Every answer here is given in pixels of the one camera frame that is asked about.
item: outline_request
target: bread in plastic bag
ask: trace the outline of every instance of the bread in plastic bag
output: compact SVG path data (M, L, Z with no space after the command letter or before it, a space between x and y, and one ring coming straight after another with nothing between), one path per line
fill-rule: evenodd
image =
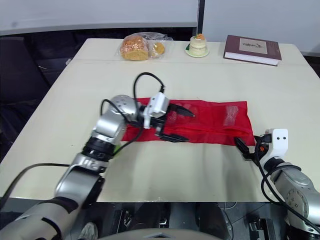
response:
M150 60L164 56L172 37L159 32L137 32L126 36L119 48L126 60Z

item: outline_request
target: white plate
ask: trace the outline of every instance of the white plate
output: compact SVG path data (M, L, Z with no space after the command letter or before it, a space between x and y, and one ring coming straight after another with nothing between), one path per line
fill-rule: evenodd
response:
M189 52L189 50L187 50L187 48L190 46L190 43L185 47L185 52L186 54L188 54L189 56L191 57L194 57L194 58L202 58L202 57L205 57L209 54L209 49L207 48L206 49L206 52L203 54L203 55L193 55Z

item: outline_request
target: white table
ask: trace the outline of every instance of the white table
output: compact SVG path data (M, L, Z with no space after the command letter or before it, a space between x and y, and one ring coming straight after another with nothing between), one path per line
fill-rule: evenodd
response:
M99 118L100 102L132 95L135 77L151 72L170 99L248 101L255 134L288 128L285 160L299 165L320 191L320 80L292 44L280 44L278 67L223 59L224 43L209 42L210 54L192 58L187 42L174 42L157 61L116 56L120 39L88 39L65 68L0 165L0 195L14 177L35 163L72 162ZM139 97L158 83L144 76ZM49 199L65 168L37 167L25 174L12 197ZM257 167L234 146L136 142L112 160L99 196L103 202L262 202Z

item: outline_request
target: shoe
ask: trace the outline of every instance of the shoe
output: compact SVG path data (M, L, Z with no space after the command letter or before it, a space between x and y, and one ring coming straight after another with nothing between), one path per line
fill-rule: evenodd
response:
M97 240L98 228L93 222L88 222L82 229L79 240Z

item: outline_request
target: red mesh bag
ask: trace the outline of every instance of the red mesh bag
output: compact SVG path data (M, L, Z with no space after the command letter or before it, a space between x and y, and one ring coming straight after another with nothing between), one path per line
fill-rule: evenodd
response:
M147 105L149 98L140 98L138 101ZM190 143L231 146L235 145L234 137L241 137L248 146L255 145L246 101L170 100L170 103L190 110L195 117L179 115L175 111L169 112L164 127L165 134L183 136L188 138ZM122 140L130 141L138 131L138 128L128 126ZM155 132L154 128L145 129L137 141L161 141L155 136Z

